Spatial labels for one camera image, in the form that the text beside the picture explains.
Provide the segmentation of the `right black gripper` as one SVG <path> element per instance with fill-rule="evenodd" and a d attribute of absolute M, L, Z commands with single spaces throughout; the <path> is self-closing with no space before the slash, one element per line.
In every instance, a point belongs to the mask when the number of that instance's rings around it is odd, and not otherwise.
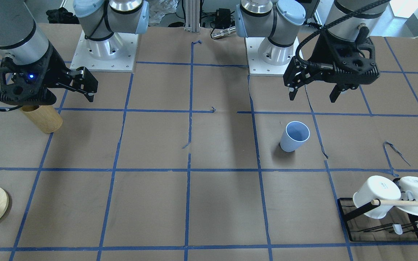
<path fill-rule="evenodd" d="M 56 96 L 50 88 L 68 88 L 94 101 L 98 81 L 86 67 L 70 70 L 50 43 L 46 53 L 27 65 L 16 65 L 4 57 L 0 63 L 0 102 L 15 106 L 53 105 Z"/>

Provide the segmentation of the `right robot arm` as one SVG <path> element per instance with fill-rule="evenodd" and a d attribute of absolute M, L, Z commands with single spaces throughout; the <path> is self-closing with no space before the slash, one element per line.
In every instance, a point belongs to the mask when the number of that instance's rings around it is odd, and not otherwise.
<path fill-rule="evenodd" d="M 75 15 L 93 58 L 116 58 L 120 33 L 144 34 L 146 0 L 75 0 Z M 79 92 L 94 101 L 98 81 L 84 66 L 69 69 L 21 0 L 0 0 L 0 111 L 53 105 L 51 88 Z"/>

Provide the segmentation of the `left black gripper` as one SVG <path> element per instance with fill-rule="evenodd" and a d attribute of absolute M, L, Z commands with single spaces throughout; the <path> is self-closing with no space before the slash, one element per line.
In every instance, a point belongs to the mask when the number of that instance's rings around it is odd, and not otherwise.
<path fill-rule="evenodd" d="M 313 81 L 336 84 L 330 93 L 330 101 L 335 103 L 347 90 L 347 84 L 371 84 L 379 77 L 375 45 L 370 37 L 359 36 L 357 41 L 347 41 L 325 31 L 307 61 L 299 56 L 291 58 L 283 81 L 290 101 L 295 99 L 300 87 Z"/>

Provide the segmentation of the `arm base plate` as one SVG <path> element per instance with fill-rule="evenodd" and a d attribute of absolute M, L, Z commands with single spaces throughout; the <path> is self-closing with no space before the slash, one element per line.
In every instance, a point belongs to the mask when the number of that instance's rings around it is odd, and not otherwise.
<path fill-rule="evenodd" d="M 295 50 L 299 45 L 298 38 L 292 46 L 278 47 L 268 38 L 245 38 L 246 55 L 251 76 L 283 76 Z"/>
<path fill-rule="evenodd" d="M 74 52 L 70 68 L 86 67 L 91 72 L 132 73 L 138 49 L 138 34 L 115 33 L 104 41 L 86 40 L 84 32 Z"/>

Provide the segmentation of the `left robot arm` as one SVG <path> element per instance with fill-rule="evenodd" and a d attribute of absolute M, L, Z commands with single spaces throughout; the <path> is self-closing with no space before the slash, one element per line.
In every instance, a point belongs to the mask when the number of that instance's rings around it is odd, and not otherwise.
<path fill-rule="evenodd" d="M 259 54 L 275 66 L 287 64 L 283 74 L 289 99 L 313 81 L 335 84 L 334 103 L 347 90 L 371 84 L 380 76 L 370 32 L 382 16 L 387 0 L 335 0 L 325 25 L 294 43 L 306 21 L 306 10 L 295 0 L 242 0 L 235 8 L 237 35 L 263 38 Z"/>

